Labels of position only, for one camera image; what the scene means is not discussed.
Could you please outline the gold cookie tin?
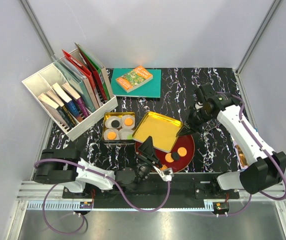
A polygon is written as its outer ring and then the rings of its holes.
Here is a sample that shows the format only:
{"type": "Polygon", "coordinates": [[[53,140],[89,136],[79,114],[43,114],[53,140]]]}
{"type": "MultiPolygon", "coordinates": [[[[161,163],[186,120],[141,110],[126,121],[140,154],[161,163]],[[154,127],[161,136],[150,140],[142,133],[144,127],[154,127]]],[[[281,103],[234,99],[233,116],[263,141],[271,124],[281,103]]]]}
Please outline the gold cookie tin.
{"type": "Polygon", "coordinates": [[[136,114],[134,112],[107,112],[103,118],[102,142],[107,146],[133,145],[136,114]]]}

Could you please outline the gold tin lid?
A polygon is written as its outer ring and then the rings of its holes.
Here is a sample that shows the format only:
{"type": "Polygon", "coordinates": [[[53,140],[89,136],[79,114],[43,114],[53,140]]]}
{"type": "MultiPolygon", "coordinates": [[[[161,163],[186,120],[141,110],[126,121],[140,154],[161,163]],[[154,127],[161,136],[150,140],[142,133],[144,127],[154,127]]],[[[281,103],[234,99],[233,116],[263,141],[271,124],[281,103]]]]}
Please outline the gold tin lid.
{"type": "Polygon", "coordinates": [[[169,153],[174,147],[177,133],[183,123],[166,115],[148,111],[132,134],[134,141],[143,143],[148,137],[152,137],[153,147],[165,153],[169,153]]]}

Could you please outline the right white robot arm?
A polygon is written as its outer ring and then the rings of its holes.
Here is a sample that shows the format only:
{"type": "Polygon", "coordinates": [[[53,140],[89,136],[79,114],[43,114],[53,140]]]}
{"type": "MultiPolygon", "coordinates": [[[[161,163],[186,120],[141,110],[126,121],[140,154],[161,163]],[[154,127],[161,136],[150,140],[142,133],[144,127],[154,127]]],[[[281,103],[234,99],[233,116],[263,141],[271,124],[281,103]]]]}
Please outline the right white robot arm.
{"type": "Polygon", "coordinates": [[[245,190],[254,195],[280,182],[284,183],[286,198],[286,154],[276,152],[259,135],[243,114],[243,100],[229,92],[216,92],[211,84],[203,84],[195,90],[197,101],[177,136],[187,136],[203,131],[203,125],[216,119],[230,133],[242,150],[248,167],[242,171],[225,172],[210,183],[211,195],[222,198],[228,190],[245,190]]]}

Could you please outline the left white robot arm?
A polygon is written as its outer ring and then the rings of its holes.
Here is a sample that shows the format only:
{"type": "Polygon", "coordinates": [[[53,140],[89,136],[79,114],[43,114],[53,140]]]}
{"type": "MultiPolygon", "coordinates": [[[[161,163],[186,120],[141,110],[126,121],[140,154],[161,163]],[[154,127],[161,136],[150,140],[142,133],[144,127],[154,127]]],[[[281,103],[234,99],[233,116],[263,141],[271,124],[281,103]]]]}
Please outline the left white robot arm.
{"type": "Polygon", "coordinates": [[[149,136],[136,150],[135,167],[105,170],[81,158],[79,150],[44,149],[34,165],[33,181],[46,185],[62,185],[80,198],[91,193],[93,185],[102,191],[113,190],[115,183],[126,191],[135,191],[148,178],[150,172],[162,164],[149,136]]]}

